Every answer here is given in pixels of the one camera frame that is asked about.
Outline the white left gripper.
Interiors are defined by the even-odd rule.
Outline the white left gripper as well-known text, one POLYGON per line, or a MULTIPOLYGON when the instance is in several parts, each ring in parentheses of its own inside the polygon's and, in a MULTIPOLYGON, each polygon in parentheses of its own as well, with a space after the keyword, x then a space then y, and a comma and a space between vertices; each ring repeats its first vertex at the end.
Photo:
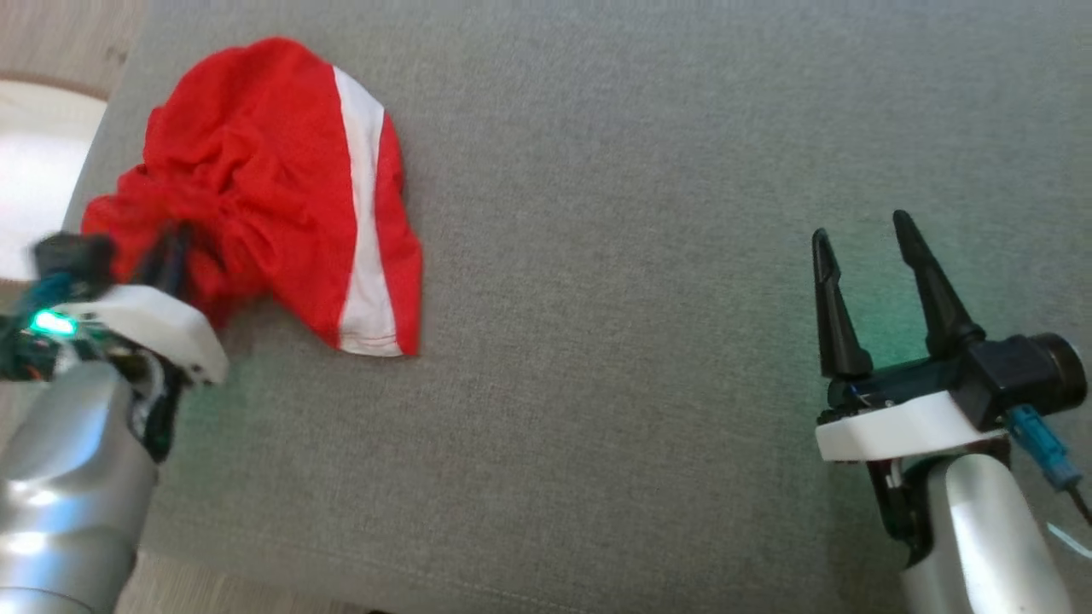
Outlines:
POLYGON ((58 304, 54 312, 151 350, 193 381, 221 385, 229 358, 203 312, 183 303, 188 292, 192 224, 178 224, 159 238, 136 267, 136 285, 112 285, 93 302, 58 304))

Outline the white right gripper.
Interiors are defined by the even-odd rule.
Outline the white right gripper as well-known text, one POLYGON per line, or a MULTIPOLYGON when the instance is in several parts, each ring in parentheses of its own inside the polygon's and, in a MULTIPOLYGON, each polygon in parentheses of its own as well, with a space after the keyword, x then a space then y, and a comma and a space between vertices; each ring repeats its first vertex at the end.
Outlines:
MULTIPOLYGON (((950 359, 985 341, 985 330, 968 314, 911 214, 897 210, 892 221, 898 249, 917 287, 929 357, 950 359)), ((834 379, 829 408, 816 420, 816 444, 824 461, 888 461, 1002 436, 999 428, 976 428, 956 404, 949 392, 956 381, 953 362, 921 359, 873 371, 871 356, 851 322, 841 269, 824 229, 812 234, 812 263, 820 369, 834 379)))

